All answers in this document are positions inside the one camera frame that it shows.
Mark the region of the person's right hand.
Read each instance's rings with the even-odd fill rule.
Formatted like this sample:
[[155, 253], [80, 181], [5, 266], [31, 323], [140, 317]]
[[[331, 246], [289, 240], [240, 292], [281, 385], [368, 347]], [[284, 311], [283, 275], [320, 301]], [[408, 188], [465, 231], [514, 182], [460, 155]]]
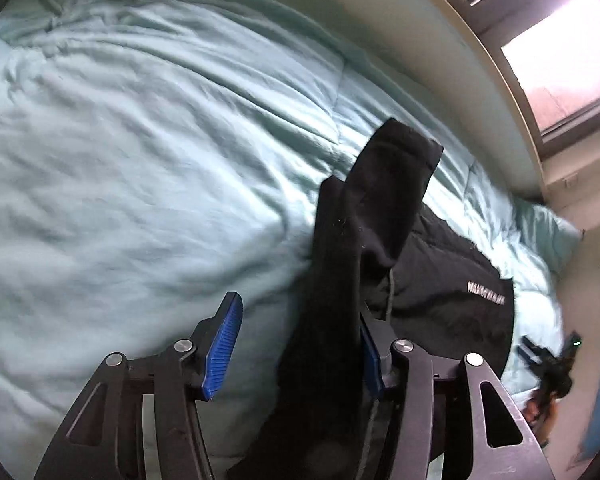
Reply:
[[524, 419], [539, 440], [548, 438], [558, 419], [558, 403], [554, 393], [550, 395], [550, 400], [545, 408], [540, 407], [540, 400], [540, 392], [535, 390], [522, 411]]

